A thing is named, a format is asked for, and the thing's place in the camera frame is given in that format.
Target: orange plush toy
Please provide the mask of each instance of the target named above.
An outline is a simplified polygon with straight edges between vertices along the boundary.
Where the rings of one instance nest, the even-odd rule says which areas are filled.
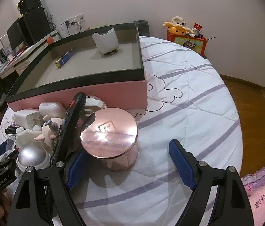
[[[169,32],[174,35],[194,34],[190,28],[183,27],[181,24],[172,24],[171,22],[166,22],[162,25],[162,27],[168,27]]]

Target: white wall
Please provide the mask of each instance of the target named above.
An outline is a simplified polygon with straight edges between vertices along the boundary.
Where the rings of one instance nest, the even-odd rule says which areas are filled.
[[[18,0],[0,0],[0,36],[19,15]],[[182,16],[187,26],[203,26],[208,42],[206,55],[220,74],[265,87],[265,1],[264,0],[42,0],[60,24],[85,14],[91,27],[138,19],[149,21],[150,34],[165,38],[161,27],[173,16]]]

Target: pink jar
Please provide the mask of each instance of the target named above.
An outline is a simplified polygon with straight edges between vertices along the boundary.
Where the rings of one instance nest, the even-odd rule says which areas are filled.
[[[137,123],[130,113],[105,108],[87,118],[81,128],[80,140],[83,148],[108,169],[124,170],[136,162],[137,135]]]

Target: cartoon panda picture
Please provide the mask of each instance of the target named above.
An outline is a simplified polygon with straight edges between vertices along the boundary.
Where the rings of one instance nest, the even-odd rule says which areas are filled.
[[[196,47],[196,44],[192,43],[191,40],[187,40],[187,41],[184,42],[183,46],[194,50],[194,48]]]

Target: red ball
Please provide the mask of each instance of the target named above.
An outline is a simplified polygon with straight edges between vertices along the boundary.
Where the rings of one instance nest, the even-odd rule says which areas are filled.
[[[48,44],[48,45],[52,44],[53,42],[54,42],[53,37],[49,37],[49,38],[47,39],[47,44]]]

